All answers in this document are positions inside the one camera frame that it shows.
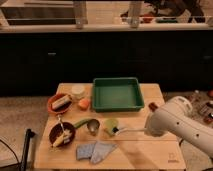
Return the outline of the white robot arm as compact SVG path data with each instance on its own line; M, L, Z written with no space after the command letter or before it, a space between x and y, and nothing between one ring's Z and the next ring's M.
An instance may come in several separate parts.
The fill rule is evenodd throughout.
M193 110L191 102L175 96L163 105L149 104L151 113L145 122L145 133L160 137L171 132L213 158L213 129L188 117Z

